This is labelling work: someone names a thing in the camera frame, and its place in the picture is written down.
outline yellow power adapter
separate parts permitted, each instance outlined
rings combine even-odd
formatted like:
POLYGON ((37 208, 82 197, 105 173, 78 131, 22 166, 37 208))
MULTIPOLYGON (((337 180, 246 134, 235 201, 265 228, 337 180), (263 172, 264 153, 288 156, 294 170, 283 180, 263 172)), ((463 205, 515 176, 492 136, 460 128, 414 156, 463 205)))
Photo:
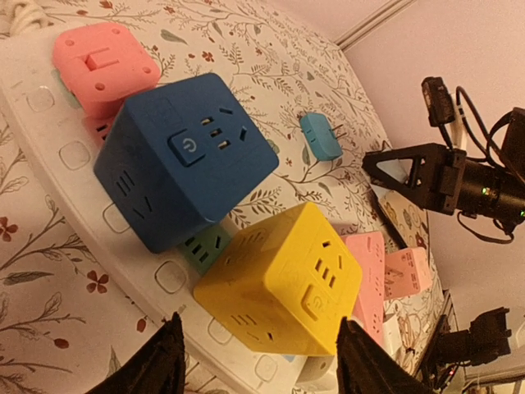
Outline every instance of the yellow power adapter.
POLYGON ((251 350, 334 355, 362 275, 317 205, 306 203, 239 231, 194 296, 251 350))

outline floral pattern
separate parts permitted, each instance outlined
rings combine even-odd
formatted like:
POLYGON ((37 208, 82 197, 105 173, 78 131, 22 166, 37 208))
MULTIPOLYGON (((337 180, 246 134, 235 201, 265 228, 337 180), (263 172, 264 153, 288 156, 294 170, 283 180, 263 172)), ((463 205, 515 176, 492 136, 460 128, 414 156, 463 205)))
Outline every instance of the floral pattern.
MULTIPOLYGON (((238 227, 312 201, 340 234, 387 233, 361 160, 389 142, 349 63, 327 39, 258 0, 39 3, 54 24, 125 25, 161 69, 160 85, 207 72, 222 77, 281 161, 230 212, 238 227), (324 113, 340 126, 341 158, 315 159, 298 122, 306 112, 324 113)), ((8 39, 3 17, 0 39, 8 39)), ((391 209, 397 220, 406 217, 391 209)), ((425 238, 421 221, 407 212, 425 238)), ((1 117, 0 215, 0 391, 86 392, 120 368, 156 327, 46 196, 1 117)), ((388 236, 386 242, 388 250, 396 247, 388 236)), ((439 309, 436 300, 435 289, 396 304, 404 344, 416 349, 398 360, 409 372, 439 309)), ((188 390, 233 392, 189 355, 186 374, 188 390)))

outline pink plug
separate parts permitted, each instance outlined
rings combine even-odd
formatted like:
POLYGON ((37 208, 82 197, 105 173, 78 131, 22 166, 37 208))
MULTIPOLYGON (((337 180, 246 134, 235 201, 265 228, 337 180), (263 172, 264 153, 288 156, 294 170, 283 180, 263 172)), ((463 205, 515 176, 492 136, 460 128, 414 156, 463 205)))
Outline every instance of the pink plug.
POLYGON ((431 285, 427 250, 408 248, 386 255, 386 300, 414 296, 431 285))
POLYGON ((379 231, 344 236, 343 241, 363 270, 353 315, 379 346, 383 346, 385 240, 379 231))
POLYGON ((133 34, 100 23, 60 34, 52 63, 88 117, 114 117, 125 98, 153 89, 161 72, 133 34))

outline power strip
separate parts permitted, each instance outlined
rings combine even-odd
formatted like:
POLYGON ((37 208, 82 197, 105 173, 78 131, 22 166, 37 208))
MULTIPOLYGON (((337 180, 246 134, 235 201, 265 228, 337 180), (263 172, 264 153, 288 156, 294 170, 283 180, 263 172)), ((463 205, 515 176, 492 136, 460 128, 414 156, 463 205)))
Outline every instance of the power strip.
MULTIPOLYGON (((151 254, 93 173, 101 140, 66 91, 51 56, 57 25, 0 44, 0 111, 35 175, 122 290, 157 325, 178 311, 188 352, 239 393, 290 393, 306 357, 255 353, 192 296, 199 280, 182 255, 151 254)), ((229 220, 224 228, 235 232, 229 220)))

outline teal plug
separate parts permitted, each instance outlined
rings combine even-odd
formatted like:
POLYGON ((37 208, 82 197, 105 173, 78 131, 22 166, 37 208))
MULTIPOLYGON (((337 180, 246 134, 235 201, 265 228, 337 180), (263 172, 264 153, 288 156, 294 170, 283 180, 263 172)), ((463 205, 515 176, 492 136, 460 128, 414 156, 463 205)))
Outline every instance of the teal plug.
POLYGON ((230 244, 231 236, 220 225, 212 226, 179 245, 186 260, 203 276, 230 244))
POLYGON ((299 121, 304 137, 313 155, 322 162, 330 162, 343 154, 336 133, 330 122, 321 113, 307 113, 299 121))

